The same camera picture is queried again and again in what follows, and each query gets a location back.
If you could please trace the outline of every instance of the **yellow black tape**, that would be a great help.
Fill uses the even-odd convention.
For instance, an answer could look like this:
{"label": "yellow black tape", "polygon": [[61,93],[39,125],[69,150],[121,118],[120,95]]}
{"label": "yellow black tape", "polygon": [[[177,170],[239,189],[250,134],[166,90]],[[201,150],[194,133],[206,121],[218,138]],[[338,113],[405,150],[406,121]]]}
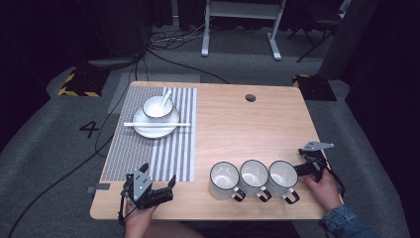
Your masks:
{"label": "yellow black tape", "polygon": [[95,91],[75,91],[67,90],[67,87],[72,80],[74,79],[75,71],[73,71],[65,80],[64,84],[61,87],[61,90],[58,92],[58,95],[67,95],[67,96],[90,96],[90,97],[100,97],[100,93]]}
{"label": "yellow black tape", "polygon": [[299,88],[299,81],[297,80],[298,77],[311,77],[311,75],[308,74],[297,74],[294,75],[291,79],[293,86]]}

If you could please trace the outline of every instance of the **table leg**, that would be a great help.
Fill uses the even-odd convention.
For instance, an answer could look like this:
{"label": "table leg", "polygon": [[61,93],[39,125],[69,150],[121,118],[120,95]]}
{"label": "table leg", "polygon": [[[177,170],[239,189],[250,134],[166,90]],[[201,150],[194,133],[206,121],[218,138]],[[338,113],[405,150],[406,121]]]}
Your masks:
{"label": "table leg", "polygon": [[203,36],[203,47],[201,48],[201,56],[209,56],[209,42],[210,42],[210,0],[207,0],[206,4],[206,17],[205,17],[205,29]]}
{"label": "table leg", "polygon": [[281,16],[283,15],[285,2],[286,0],[281,1],[280,5],[278,6],[278,12],[277,16],[275,17],[274,26],[272,27],[272,33],[266,34],[275,60],[281,60],[280,51],[278,50],[277,43],[275,42],[275,35],[277,34],[278,24],[280,24]]}

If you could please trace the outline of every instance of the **sleeve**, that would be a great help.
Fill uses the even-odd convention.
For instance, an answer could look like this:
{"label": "sleeve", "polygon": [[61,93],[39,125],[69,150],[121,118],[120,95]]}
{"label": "sleeve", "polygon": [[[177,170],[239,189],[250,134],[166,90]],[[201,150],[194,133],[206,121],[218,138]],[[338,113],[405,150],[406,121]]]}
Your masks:
{"label": "sleeve", "polygon": [[378,237],[346,205],[338,206],[325,214],[320,225],[334,237]]}

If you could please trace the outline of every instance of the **spoon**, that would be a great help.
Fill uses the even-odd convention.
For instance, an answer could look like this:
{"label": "spoon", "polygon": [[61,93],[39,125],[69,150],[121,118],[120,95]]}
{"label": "spoon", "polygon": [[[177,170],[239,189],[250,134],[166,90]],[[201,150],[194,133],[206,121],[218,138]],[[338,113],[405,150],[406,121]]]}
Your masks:
{"label": "spoon", "polygon": [[161,105],[160,105],[160,107],[162,108],[162,109],[164,109],[164,106],[166,105],[166,102],[167,102],[167,99],[170,97],[170,94],[172,93],[172,90],[169,90],[167,93],[166,93],[166,95],[164,96],[164,98],[163,98],[163,101],[161,102]]}

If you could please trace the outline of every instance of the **placemat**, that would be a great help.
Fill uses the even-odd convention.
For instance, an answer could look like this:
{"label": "placemat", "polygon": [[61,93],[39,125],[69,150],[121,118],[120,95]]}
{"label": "placemat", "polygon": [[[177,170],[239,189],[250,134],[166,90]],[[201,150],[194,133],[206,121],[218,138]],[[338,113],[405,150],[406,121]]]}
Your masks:
{"label": "placemat", "polygon": [[[148,139],[133,127],[124,127],[145,101],[172,90],[170,98],[179,111],[181,123],[190,127],[177,127],[168,136]],[[149,163],[149,176],[153,180],[167,181],[176,175],[177,181],[194,180],[196,88],[130,87],[118,122],[102,180],[126,180],[144,163]]]}

